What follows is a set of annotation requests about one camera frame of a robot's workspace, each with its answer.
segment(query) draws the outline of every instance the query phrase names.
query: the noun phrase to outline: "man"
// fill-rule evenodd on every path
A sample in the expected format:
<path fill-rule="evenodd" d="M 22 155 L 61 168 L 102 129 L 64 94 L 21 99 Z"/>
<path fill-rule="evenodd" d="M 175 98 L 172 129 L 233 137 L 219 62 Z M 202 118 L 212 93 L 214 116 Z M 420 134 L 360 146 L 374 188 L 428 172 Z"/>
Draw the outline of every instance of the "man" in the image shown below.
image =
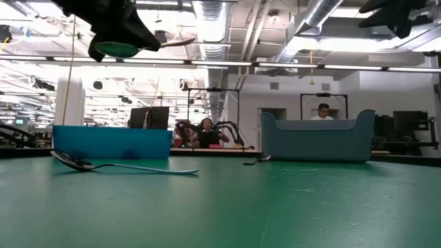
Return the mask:
<path fill-rule="evenodd" d="M 321 103 L 318 106 L 318 115 L 313 117 L 312 120 L 321 121 L 321 120 L 333 120 L 334 118 L 328 116 L 329 105 L 326 103 Z"/>

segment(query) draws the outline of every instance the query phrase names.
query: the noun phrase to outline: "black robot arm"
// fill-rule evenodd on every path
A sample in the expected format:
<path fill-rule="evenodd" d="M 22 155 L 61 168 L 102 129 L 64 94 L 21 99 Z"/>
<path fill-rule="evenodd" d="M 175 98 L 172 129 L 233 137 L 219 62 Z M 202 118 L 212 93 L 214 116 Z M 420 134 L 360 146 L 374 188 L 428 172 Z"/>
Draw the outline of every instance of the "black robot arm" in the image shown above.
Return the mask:
<path fill-rule="evenodd" d="M 234 131 L 236 131 L 237 138 L 234 137 L 234 133 L 228 125 L 231 125 L 233 127 Z M 234 140 L 235 144 L 242 145 L 243 147 L 245 146 L 245 143 L 243 142 L 242 138 L 240 137 L 239 128 L 238 128 L 237 124 L 235 124 L 232 121 L 219 121 L 218 123 L 216 123 L 216 128 L 219 129 L 219 128 L 224 128 L 224 127 L 228 128 L 228 130 L 232 133 L 233 140 Z"/>
<path fill-rule="evenodd" d="M 188 142 L 188 136 L 187 136 L 187 133 L 185 132 L 185 128 L 190 128 L 191 130 L 195 131 L 199 136 L 202 133 L 202 130 L 200 129 L 199 126 L 189 124 L 186 121 L 181 121 L 180 123 L 177 123 L 176 128 L 179 130 L 179 133 L 182 138 L 182 147 L 185 147 Z"/>
<path fill-rule="evenodd" d="M 14 135 L 0 131 L 1 137 L 4 137 L 5 139 L 16 143 L 17 147 L 38 147 L 36 138 L 33 135 L 29 134 L 28 132 L 25 132 L 25 131 L 20 130 L 18 128 L 11 127 L 9 125 L 4 125 L 4 124 L 0 124 L 0 128 L 10 130 L 10 131 L 13 131 L 13 132 L 16 132 L 16 133 L 22 135 L 22 137 L 20 139 L 20 138 L 16 138 Z"/>

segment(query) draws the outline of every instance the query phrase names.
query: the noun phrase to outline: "black shirt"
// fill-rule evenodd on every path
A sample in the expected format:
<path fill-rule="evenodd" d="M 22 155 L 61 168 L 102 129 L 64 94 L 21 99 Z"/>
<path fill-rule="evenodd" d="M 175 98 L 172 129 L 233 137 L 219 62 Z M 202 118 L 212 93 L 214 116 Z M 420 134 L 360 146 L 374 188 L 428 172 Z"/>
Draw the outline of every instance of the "black shirt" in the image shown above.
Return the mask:
<path fill-rule="evenodd" d="M 210 145 L 219 145 L 220 132 L 202 132 L 198 137 L 200 148 L 209 148 Z"/>

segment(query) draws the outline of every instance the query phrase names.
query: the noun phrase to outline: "green table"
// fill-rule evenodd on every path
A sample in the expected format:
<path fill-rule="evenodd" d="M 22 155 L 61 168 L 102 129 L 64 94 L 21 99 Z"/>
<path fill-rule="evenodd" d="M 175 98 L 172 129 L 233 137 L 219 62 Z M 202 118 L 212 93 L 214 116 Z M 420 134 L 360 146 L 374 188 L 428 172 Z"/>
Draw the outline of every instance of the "green table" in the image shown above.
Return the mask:
<path fill-rule="evenodd" d="M 1 160 L 0 247 L 441 247 L 441 168 L 243 161 L 124 161 L 200 169 L 168 176 Z"/>

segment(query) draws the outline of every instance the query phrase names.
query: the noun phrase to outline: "white pillar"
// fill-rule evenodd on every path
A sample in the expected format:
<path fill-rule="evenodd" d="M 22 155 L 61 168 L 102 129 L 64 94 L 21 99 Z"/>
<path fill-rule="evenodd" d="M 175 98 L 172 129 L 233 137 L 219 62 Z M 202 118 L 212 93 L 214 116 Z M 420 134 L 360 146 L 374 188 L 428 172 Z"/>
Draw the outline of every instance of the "white pillar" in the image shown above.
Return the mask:
<path fill-rule="evenodd" d="M 54 125 L 63 124 L 64 109 L 64 125 L 82 126 L 84 124 L 85 87 L 80 75 L 80 70 L 72 68 L 66 108 L 64 106 L 68 93 L 69 69 L 63 70 L 63 74 L 58 78 Z"/>

